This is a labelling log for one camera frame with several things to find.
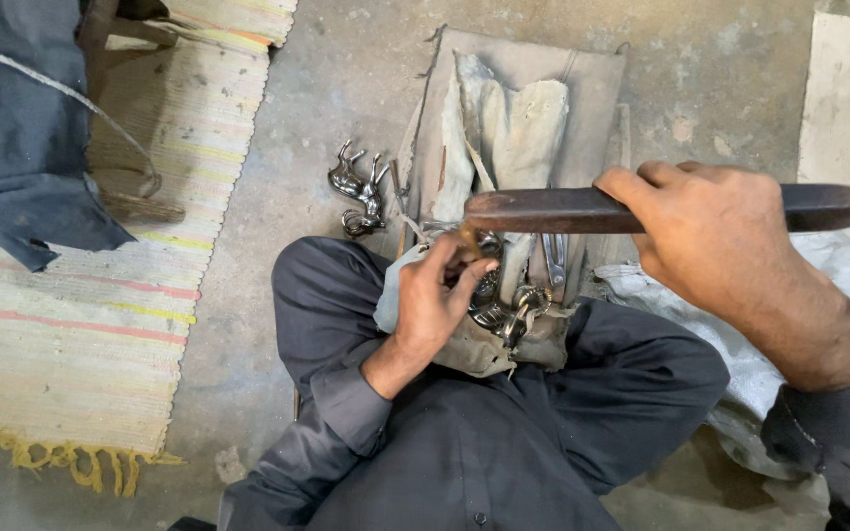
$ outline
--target dark gray sleeve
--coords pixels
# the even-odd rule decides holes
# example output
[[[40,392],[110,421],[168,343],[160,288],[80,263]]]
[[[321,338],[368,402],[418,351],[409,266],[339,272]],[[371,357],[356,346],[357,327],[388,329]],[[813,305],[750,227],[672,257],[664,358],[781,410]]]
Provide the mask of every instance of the dark gray sleeve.
[[[301,418],[280,436],[246,479],[225,489],[218,529],[301,529],[327,494],[372,455],[392,403],[359,368],[318,373]]]
[[[803,393],[784,385],[762,437],[774,459],[825,477],[832,516],[826,529],[850,529],[850,387]]]

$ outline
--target metal horse figurine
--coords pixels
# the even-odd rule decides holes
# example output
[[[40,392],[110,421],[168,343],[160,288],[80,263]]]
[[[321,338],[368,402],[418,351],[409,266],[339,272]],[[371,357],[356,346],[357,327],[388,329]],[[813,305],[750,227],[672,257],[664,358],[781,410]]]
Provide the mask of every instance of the metal horse figurine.
[[[382,154],[376,153],[372,160],[372,173],[369,175],[369,180],[363,179],[356,173],[353,163],[364,155],[366,150],[363,149],[347,158],[347,148],[352,143],[352,140],[347,140],[340,148],[340,152],[336,155],[338,163],[334,169],[327,172],[327,181],[340,194],[361,201],[365,206],[365,213],[349,209],[344,211],[340,218],[343,223],[343,230],[348,236],[355,238],[369,234],[374,229],[385,227],[383,198],[379,194],[379,182],[383,179],[385,172],[389,170],[389,165],[386,164],[383,171],[376,175],[376,164],[383,158]]]

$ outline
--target dark blue cloth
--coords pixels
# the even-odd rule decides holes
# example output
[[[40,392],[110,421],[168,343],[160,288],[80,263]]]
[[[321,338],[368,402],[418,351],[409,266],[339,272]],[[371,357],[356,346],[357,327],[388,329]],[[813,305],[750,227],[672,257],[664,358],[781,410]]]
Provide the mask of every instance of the dark blue cloth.
[[[86,93],[75,44],[77,0],[0,0],[0,54]],[[32,271],[57,258],[45,242],[86,250],[135,241],[85,175],[89,111],[0,63],[0,247]]]

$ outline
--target concrete floor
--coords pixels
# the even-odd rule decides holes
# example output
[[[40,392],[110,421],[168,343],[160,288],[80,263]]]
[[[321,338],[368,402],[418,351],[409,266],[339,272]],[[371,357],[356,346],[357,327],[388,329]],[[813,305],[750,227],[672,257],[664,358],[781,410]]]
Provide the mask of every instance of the concrete floor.
[[[124,500],[94,496],[65,470],[13,470],[0,450],[0,530],[152,530],[182,515],[215,518],[225,487],[215,455],[237,447],[247,468],[292,417],[274,337],[275,257],[300,236],[340,234],[348,203],[324,174],[348,137],[398,149],[436,27],[605,52],[631,42],[621,101],[631,106],[633,161],[739,163],[789,181],[815,8],[850,15],[850,0],[302,0],[274,54],[182,363],[166,450],[189,465],[143,468],[137,496]],[[626,529],[822,528],[820,516],[784,515],[761,482],[702,430],[606,504]]]

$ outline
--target rug fringe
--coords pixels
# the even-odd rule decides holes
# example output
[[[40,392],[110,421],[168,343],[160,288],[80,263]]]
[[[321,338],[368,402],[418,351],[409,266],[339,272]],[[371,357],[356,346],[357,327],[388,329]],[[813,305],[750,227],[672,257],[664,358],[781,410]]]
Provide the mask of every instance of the rug fringe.
[[[35,460],[31,455],[33,446],[41,446],[44,456]],[[113,494],[132,498],[136,494],[136,481],[140,477],[140,466],[142,465],[185,465],[188,461],[182,457],[172,455],[168,452],[154,454],[137,452],[133,449],[112,448],[106,446],[89,446],[67,441],[63,444],[51,442],[25,441],[18,435],[6,430],[0,431],[0,447],[12,454],[11,464],[13,467],[22,467],[35,471],[44,465],[65,467],[70,471],[71,477],[78,485],[90,487],[94,493],[100,494],[104,491],[104,482],[101,474],[103,470],[100,460],[97,458],[99,452],[105,452],[111,457],[113,468]],[[91,469],[82,472],[77,465],[80,456],[77,451],[86,452],[91,461]],[[124,474],[124,462],[121,455],[126,456],[126,474]]]

